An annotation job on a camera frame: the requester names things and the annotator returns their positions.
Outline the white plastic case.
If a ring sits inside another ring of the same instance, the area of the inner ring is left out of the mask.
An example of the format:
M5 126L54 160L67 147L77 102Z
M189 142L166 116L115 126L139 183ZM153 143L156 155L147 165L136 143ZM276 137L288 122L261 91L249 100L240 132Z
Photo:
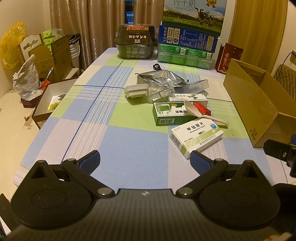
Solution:
M128 85L124 88L126 98L137 98L148 95L148 84Z

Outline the green drink carton pack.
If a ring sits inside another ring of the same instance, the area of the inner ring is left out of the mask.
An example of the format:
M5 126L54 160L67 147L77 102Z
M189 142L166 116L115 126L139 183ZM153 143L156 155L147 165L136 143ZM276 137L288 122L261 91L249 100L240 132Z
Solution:
M158 61L209 70L212 53L173 45L159 44Z

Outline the blue dental floss box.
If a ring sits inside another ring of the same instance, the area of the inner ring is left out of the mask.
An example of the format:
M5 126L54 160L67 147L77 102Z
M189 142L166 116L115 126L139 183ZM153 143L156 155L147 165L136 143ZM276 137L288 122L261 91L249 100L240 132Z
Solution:
M207 79L192 82L185 84L181 87L176 87L175 92L176 93L188 93L188 94L195 94L204 91L209 87L209 83Z

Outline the checked tablecloth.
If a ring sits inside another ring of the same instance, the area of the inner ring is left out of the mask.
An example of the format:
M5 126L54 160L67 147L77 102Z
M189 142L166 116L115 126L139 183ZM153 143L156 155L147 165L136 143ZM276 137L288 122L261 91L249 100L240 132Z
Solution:
M177 189L196 174L169 134L157 126L152 105L128 101L126 85L152 69L149 60L124 60L116 48L101 54L77 79L46 120L16 171L20 185L37 160L59 164L92 150L101 155L93 177L117 188Z

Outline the white plastic spoon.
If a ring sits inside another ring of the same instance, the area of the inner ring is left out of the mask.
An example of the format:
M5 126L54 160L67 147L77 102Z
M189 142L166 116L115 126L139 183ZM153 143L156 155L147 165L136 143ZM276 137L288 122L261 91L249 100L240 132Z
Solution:
M200 111L196 108L196 106L194 106L194 104L192 104L189 101L185 101L184 106L185 106L188 113L190 113L191 115L194 115L194 116L196 116L198 118L207 118L209 120L218 121L218 122L223 123L223 124L225 124L227 126L229 125L229 122L227 120L224 120L224 119L221 119L221 118L216 118L216 117L209 116L209 115L201 114Z

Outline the white printed plastic bag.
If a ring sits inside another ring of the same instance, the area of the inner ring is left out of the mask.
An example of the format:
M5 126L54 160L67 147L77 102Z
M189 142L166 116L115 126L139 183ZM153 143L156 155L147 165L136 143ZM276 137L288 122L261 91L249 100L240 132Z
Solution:
M32 54L20 70L13 75L13 88L22 100L30 101L43 93L35 59L35 55Z

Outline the pure milk gift box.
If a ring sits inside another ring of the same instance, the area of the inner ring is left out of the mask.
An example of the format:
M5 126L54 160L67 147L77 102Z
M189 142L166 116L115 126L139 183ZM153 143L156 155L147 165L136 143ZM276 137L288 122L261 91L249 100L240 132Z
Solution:
M220 36L227 0L166 0L163 24Z

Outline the red snack packet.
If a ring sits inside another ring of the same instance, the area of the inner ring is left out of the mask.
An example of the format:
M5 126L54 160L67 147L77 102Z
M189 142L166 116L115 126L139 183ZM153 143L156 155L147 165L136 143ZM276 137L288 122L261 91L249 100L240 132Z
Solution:
M202 115L208 115L211 116L211 111L206 108L203 104L194 102L193 105L197 108L197 110L202 114Z

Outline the green white spray box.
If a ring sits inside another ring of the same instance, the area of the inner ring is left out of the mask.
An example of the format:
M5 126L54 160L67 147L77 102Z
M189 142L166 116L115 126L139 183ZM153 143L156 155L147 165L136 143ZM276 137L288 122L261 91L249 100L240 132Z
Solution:
M186 110L184 102L154 103L152 113L156 126L182 125L197 118Z

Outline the dark Honglu food box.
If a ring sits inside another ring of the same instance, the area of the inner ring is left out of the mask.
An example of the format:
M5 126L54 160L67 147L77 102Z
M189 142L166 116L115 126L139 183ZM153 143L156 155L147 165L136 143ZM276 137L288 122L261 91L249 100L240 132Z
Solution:
M147 24L119 25L114 42L123 59L149 59L158 46L155 28Z

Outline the white ointment box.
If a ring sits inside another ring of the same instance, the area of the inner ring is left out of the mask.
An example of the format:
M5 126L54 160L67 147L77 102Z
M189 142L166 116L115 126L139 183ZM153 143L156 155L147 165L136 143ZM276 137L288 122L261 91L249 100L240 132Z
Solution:
M207 105L208 99L204 94L198 93L198 94L192 94L192 93L175 93L172 96L168 97L169 102L184 102L184 101L190 101L190 102L196 102L203 105Z

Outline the silver foil bag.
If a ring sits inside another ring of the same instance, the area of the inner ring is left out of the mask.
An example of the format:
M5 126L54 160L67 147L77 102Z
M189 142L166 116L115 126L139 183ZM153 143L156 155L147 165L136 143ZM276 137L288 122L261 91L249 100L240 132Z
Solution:
M189 80L184 80L182 77L169 70L154 70L137 75L150 84L162 85L170 83L173 87L182 87L189 83Z

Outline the quilted chair cushion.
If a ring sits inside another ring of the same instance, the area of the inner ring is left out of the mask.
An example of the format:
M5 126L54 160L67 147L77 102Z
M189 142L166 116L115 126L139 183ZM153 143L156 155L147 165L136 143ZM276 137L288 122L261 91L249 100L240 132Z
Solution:
M280 64L278 65L273 77L295 100L296 71L288 67L287 65Z

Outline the clear plastic blister packaging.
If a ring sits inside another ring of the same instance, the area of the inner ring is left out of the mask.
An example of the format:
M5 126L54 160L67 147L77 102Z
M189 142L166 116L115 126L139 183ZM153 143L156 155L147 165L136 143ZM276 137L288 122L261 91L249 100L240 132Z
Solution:
M148 88L147 99L149 102L156 102L175 94L174 86L171 83L153 84Z

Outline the white green tablet box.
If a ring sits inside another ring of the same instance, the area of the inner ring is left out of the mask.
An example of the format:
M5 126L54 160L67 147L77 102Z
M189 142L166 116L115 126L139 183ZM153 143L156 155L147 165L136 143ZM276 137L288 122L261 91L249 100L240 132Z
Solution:
M213 120L198 118L171 129L170 139L186 159L219 141L224 131Z

